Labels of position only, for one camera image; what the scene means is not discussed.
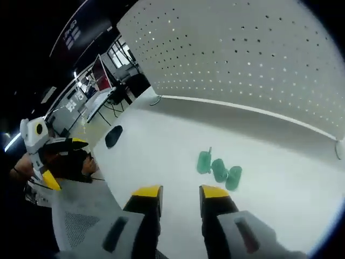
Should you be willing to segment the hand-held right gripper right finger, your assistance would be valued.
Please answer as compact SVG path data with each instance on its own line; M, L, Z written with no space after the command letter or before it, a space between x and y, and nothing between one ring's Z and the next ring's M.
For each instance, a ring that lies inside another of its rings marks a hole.
M275 231L247 210L239 211L228 192L199 187L202 235L208 258L284 258Z

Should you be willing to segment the person's left hand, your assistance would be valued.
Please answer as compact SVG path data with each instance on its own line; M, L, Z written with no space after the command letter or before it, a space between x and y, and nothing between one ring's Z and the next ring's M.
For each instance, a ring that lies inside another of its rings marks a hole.
M79 182L92 182L92 174L98 170L96 161L83 149L70 151L67 155L45 153L45 166L55 178Z

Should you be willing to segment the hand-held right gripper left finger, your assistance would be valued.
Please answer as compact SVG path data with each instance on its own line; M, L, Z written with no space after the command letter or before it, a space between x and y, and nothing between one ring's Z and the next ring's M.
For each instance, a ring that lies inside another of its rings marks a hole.
M77 246L77 258L154 258L161 232L163 186L134 191L122 210L98 222Z

